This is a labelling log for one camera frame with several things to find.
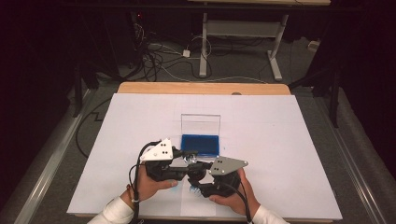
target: desk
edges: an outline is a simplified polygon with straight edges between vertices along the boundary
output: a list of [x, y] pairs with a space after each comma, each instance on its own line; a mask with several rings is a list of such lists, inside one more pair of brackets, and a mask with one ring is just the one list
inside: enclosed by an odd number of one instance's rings
[[[235, 92], [243, 95], [228, 95]], [[281, 84], [121, 84], [67, 213], [100, 212], [124, 190], [129, 168], [147, 142], [170, 137], [179, 148], [184, 113], [221, 115], [220, 155], [249, 162], [247, 178], [255, 176], [249, 180], [268, 208], [287, 220], [342, 218], [295, 97]], [[228, 207], [191, 195], [186, 178], [144, 201], [140, 215], [245, 220]]]
[[[328, 6], [330, 0], [191, 0], [193, 2], [208, 3], [236, 3], [236, 4], [272, 4], [272, 5], [302, 5], [302, 6]], [[286, 28], [289, 15], [284, 14], [280, 22], [262, 22], [262, 21], [214, 21], [207, 18], [204, 13], [203, 31], [202, 31], [202, 51], [200, 61], [200, 77], [206, 77], [207, 65], [207, 36], [208, 35], [234, 35], [234, 36], [251, 36], [251, 37], [274, 37], [275, 43], [272, 50], [267, 51], [268, 60], [276, 81], [282, 80], [279, 66], [276, 62], [276, 54], [282, 40], [283, 32]]]

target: white sleeve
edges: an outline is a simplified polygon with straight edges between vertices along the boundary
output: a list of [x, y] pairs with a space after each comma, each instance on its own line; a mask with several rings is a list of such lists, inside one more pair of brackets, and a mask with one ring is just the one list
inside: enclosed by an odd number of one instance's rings
[[108, 203], [105, 209], [94, 217], [89, 224], [127, 224], [132, 220], [134, 210], [120, 197]]
[[286, 224], [285, 220], [277, 213], [266, 209], [263, 206], [259, 207], [253, 218], [254, 224]]

